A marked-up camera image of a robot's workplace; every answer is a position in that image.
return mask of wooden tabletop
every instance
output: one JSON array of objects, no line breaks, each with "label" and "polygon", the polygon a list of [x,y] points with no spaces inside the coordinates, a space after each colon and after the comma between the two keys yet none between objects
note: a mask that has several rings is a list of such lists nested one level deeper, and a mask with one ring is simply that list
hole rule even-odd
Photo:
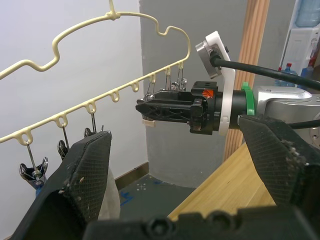
[{"label": "wooden tabletop", "polygon": [[204,217],[214,210],[235,214],[245,207],[275,205],[259,178],[246,144],[235,151],[214,173],[191,193],[169,218],[181,213],[200,212]]}]

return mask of white wall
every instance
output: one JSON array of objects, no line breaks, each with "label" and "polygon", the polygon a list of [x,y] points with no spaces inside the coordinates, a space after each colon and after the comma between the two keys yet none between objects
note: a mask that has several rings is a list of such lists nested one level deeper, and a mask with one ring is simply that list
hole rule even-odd
[{"label": "white wall", "polygon": [[[118,11],[139,11],[138,0],[115,0]],[[107,0],[9,0],[0,7],[0,70],[22,59],[46,64],[53,58],[53,38],[74,24],[104,15]],[[69,107],[142,76],[140,19],[123,16],[87,26],[63,39],[61,59],[46,72],[24,66],[0,81],[0,136],[43,120]],[[131,88],[96,103],[97,128],[111,130],[110,167],[118,177],[147,161],[146,134]],[[82,139],[92,128],[85,108],[68,116],[69,142]],[[57,143],[62,129],[54,122],[32,131],[31,150],[36,164],[49,159],[47,176],[61,163]],[[15,139],[0,144],[0,239],[11,235],[35,198],[35,191],[20,177],[20,163],[31,166],[27,148]]]}]

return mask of floor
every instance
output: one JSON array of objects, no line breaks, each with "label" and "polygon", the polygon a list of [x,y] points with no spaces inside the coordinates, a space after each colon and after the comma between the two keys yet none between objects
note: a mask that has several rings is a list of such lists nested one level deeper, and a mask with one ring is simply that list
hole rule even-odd
[{"label": "floor", "polygon": [[147,174],[119,191],[123,220],[169,215],[195,188],[176,186]]}]

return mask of cream plastic hanger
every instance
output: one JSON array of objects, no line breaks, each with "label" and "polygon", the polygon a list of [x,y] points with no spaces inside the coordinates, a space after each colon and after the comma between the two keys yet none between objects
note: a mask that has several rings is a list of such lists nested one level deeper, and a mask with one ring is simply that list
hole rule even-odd
[{"label": "cream plastic hanger", "polygon": [[[0,143],[4,143],[10,139],[17,139],[17,141],[24,146],[27,146],[27,142],[28,144],[31,144],[33,142],[33,136],[31,134],[31,130],[39,128],[49,122],[54,121],[56,123],[56,125],[59,128],[63,128],[66,127],[68,125],[68,119],[67,119],[67,114],[72,113],[80,108],[86,108],[87,112],[89,114],[94,114],[96,112],[96,101],[105,98],[106,96],[110,96],[112,101],[114,101],[115,103],[119,101],[120,99],[120,95],[119,95],[119,91],[131,86],[132,90],[136,93],[139,91],[139,82],[142,80],[145,80],[147,78],[149,78],[151,83],[155,83],[156,82],[156,74],[161,72],[161,71],[165,71],[166,75],[170,75],[171,72],[171,67],[173,66],[178,66],[180,69],[182,69],[184,67],[184,61],[187,60],[189,58],[190,55],[190,50],[191,50],[191,44],[190,44],[190,39],[187,35],[187,33],[182,30],[181,28],[175,27],[175,26],[168,26],[165,30],[165,32],[160,32],[159,31],[159,22],[157,19],[155,19],[153,16],[149,16],[147,14],[143,14],[143,13],[138,13],[138,12],[126,12],[126,11],[119,11],[116,12],[115,8],[114,8],[114,4],[112,0],[109,0],[109,6],[110,6],[110,11],[107,12],[104,16],[98,16],[86,21],[83,21],[81,23],[78,23],[70,28],[68,28],[67,30],[61,32],[58,36],[56,36],[53,41],[52,41],[52,50],[53,50],[53,54],[54,54],[54,58],[48,62],[47,64],[43,65],[43,66],[39,66],[37,65],[35,62],[31,61],[31,60],[21,60],[16,62],[15,64],[13,64],[12,66],[8,67],[7,69],[3,70],[0,72],[0,80],[5,78],[6,76],[8,76],[9,74],[13,73],[14,71],[18,70],[19,68],[21,68],[22,66],[30,66],[31,68],[33,68],[34,70],[38,71],[38,72],[45,72],[48,69],[52,68],[54,65],[56,65],[58,63],[58,61],[60,60],[60,53],[58,50],[58,43],[64,39],[66,36],[68,36],[69,34],[84,28],[88,25],[94,24],[94,23],[98,23],[98,22],[102,22],[105,20],[116,20],[119,19],[121,16],[136,16],[136,17],[140,17],[140,18],[147,18],[150,19],[152,21],[154,21],[155,23],[155,31],[158,35],[160,36],[166,36],[168,31],[170,29],[182,32],[187,40],[187,54],[185,56],[185,58],[178,60],[174,63],[171,63],[167,66],[164,66],[156,71],[153,71],[149,74],[146,74],[142,77],[139,77],[137,79],[134,79],[122,86],[116,87],[110,91],[107,91],[99,96],[96,96],[94,98],[89,99],[88,101],[85,101],[83,103],[80,103],[74,107],[71,107],[65,111],[62,111],[60,113],[57,113],[51,117],[48,117],[42,121],[39,121],[37,123],[34,123],[30,126],[27,126],[23,129],[20,129],[18,131],[15,131],[7,136],[1,137],[0,138]],[[27,142],[23,139],[23,135],[27,136]]]}]

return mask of orange label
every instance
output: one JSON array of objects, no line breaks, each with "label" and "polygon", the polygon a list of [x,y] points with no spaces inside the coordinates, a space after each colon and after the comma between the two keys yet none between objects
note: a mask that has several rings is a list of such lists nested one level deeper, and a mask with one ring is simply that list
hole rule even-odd
[{"label": "orange label", "polygon": [[214,97],[214,91],[212,89],[204,89],[202,92],[202,96],[205,98],[213,98]]}]

